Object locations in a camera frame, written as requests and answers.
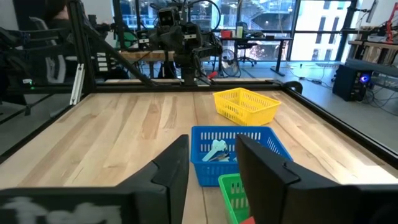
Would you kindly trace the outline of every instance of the wall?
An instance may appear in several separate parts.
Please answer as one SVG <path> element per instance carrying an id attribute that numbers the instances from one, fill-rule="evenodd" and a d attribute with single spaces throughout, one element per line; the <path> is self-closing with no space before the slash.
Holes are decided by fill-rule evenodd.
<path id="1" fill-rule="evenodd" d="M 0 27 L 18 30 L 18 23 L 12 0 L 0 0 Z"/>

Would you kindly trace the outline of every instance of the red item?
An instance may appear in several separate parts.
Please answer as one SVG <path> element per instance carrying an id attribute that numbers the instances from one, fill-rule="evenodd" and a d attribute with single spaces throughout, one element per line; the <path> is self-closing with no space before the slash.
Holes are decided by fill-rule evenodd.
<path id="1" fill-rule="evenodd" d="M 256 224 L 254 222 L 254 217 L 250 217 L 248 220 L 241 222 L 241 224 Z"/>
<path id="2" fill-rule="evenodd" d="M 231 30 L 222 30 L 221 38 L 232 38 L 232 31 Z"/>
<path id="3" fill-rule="evenodd" d="M 207 76 L 207 78 L 211 79 L 217 76 L 217 72 L 212 72 L 210 75 Z"/>
<path id="4" fill-rule="evenodd" d="M 387 28 L 387 42 L 392 43 L 392 31 L 391 31 L 391 25 L 392 25 L 392 19 L 395 18 L 394 15 L 398 11 L 398 2 L 395 3 L 394 8 L 392 9 L 392 13 L 390 16 L 390 19 L 386 23 L 386 28 Z"/>

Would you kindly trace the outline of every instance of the white object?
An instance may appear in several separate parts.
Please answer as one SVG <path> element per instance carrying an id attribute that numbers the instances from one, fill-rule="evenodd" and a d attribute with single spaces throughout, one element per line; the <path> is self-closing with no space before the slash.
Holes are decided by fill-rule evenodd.
<path id="1" fill-rule="evenodd" d="M 83 82 L 85 79 L 85 72 L 85 65 L 78 64 L 69 105 L 76 105 L 80 102 L 81 90 L 83 89 Z"/>
<path id="2" fill-rule="evenodd" d="M 229 157 L 225 157 L 224 159 L 219 160 L 219 162 L 229 162 Z"/>
<path id="3" fill-rule="evenodd" d="M 30 17 L 29 19 L 36 25 L 38 30 L 49 29 L 42 19 L 37 17 Z M 57 44 L 55 40 L 46 40 L 45 42 L 48 46 L 55 46 Z M 47 81 L 49 81 L 49 83 L 63 83 L 65 81 L 67 66 L 63 55 L 58 55 L 56 57 L 46 57 L 45 64 L 47 70 Z"/>
<path id="4" fill-rule="evenodd" d="M 208 162 L 209 159 L 211 159 L 217 152 L 224 151 L 224 149 L 226 149 L 226 142 L 224 140 L 221 141 L 213 140 L 210 152 L 204 156 L 202 161 Z"/>
<path id="5" fill-rule="evenodd" d="M 237 27 L 236 28 L 236 37 L 242 38 L 242 36 L 243 36 L 243 27 Z"/>

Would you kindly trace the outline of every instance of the glass wall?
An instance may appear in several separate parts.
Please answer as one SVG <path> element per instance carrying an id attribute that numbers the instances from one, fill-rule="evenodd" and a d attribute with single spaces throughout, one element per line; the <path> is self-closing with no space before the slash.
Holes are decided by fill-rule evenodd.
<path id="1" fill-rule="evenodd" d="M 255 30 L 292 30 L 295 0 L 243 0 L 241 21 Z"/>
<path id="2" fill-rule="evenodd" d="M 290 34 L 271 34 L 276 37 L 290 37 Z M 246 50 L 246 56 L 259 61 L 275 61 L 278 59 L 279 41 L 250 41 L 257 44 L 257 46 Z M 286 60 L 287 51 L 289 49 L 289 41 L 285 42 L 284 51 L 282 52 L 282 60 Z M 238 57 L 242 57 L 244 50 L 238 51 Z"/>
<path id="3" fill-rule="evenodd" d="M 121 0 L 123 19 L 133 29 L 137 27 L 134 1 Z M 147 28 L 154 27 L 157 22 L 157 12 L 149 6 L 152 2 L 160 7 L 167 5 L 166 0 L 139 0 L 141 21 Z M 301 0 L 297 8 L 297 0 L 242 0 L 241 5 L 239 0 L 213 2 L 219 7 L 221 15 L 208 2 L 198 2 L 190 9 L 192 22 L 200 25 L 202 30 L 216 27 L 219 18 L 219 29 L 235 29 L 236 22 L 243 21 L 248 24 L 248 29 L 261 30 L 266 35 L 294 35 L 294 41 L 285 46 L 283 60 L 329 61 L 336 60 L 337 55 L 341 56 L 341 52 L 338 53 L 340 30 L 351 4 L 349 0 Z M 278 42 L 256 43 L 257 46 L 246 51 L 246 56 L 256 60 L 277 59 Z M 224 44 L 234 49 L 233 42 Z M 243 51 L 240 50 L 238 55 L 242 56 Z"/>
<path id="4" fill-rule="evenodd" d="M 350 1 L 302 1 L 290 59 L 336 60 L 340 30 L 350 4 Z"/>

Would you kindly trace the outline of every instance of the floor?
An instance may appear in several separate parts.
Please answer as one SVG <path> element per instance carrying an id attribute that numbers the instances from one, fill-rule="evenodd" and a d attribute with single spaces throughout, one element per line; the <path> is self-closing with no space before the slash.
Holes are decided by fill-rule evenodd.
<path id="1" fill-rule="evenodd" d="M 335 74 L 336 68 L 333 68 L 331 64 L 323 68 L 314 63 L 307 62 L 303 62 L 300 68 L 300 64 L 300 62 L 291 62 L 289 64 L 282 63 L 281 72 L 286 74 L 285 77 L 281 77 L 269 70 L 275 63 L 260 62 L 255 67 L 249 64 L 241 64 L 241 77 L 276 78 L 285 82 L 298 80 L 297 77 L 322 79 L 324 82 L 322 86 L 309 81 L 301 81 L 303 84 L 303 95 L 352 125 L 354 128 L 398 151 L 398 138 L 395 132 L 395 127 L 398 126 L 398 117 L 390 114 L 398 114 L 397 98 L 394 98 L 394 95 L 392 95 L 393 92 L 389 90 L 376 90 L 378 91 L 377 98 L 384 99 L 384 101 L 379 102 L 379 104 L 382 105 L 386 103 L 383 109 L 390 113 L 365 103 L 345 102 L 340 97 L 334 95 L 331 89 L 328 88 L 328 86 L 333 86 L 330 79 Z M 205 63 L 205 68 L 211 70 L 211 64 Z M 155 66 L 155 75 L 158 71 L 159 66 Z M 144 68 L 144 73 L 149 74 L 148 68 Z M 27 101 L 28 103 L 34 103 L 42 97 L 44 96 L 28 96 Z M 50 117 L 66 107 L 69 103 L 69 97 L 70 95 L 52 96 L 35 106 L 30 116 L 24 116 L 24 113 L 22 113 L 0 125 L 0 154 L 8 150 L 27 136 L 32 130 L 44 124 Z M 23 109 L 23 106 L 9 103 L 0 105 L 0 114 L 2 114 L 0 115 L 0 122 L 13 113 Z"/>

